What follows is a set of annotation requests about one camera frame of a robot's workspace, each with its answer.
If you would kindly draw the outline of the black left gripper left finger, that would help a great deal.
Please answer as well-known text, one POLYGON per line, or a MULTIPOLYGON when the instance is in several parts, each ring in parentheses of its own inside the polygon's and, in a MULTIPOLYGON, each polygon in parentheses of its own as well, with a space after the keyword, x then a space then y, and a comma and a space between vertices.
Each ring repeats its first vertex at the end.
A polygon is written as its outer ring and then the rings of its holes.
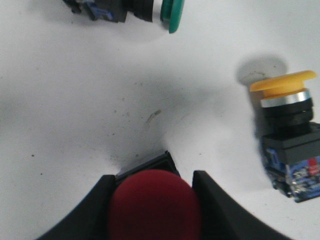
POLYGON ((85 198, 39 240, 107 240, 107 211, 116 188, 114 175, 103 175, 85 198))

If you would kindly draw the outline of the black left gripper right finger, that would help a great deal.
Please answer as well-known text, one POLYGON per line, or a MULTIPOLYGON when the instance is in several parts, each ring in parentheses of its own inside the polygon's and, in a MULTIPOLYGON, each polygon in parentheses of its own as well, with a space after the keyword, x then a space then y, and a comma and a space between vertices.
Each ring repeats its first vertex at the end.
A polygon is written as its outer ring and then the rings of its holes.
POLYGON ((195 170, 192 188, 200 200, 203 240, 288 240, 232 199, 204 170, 195 170))

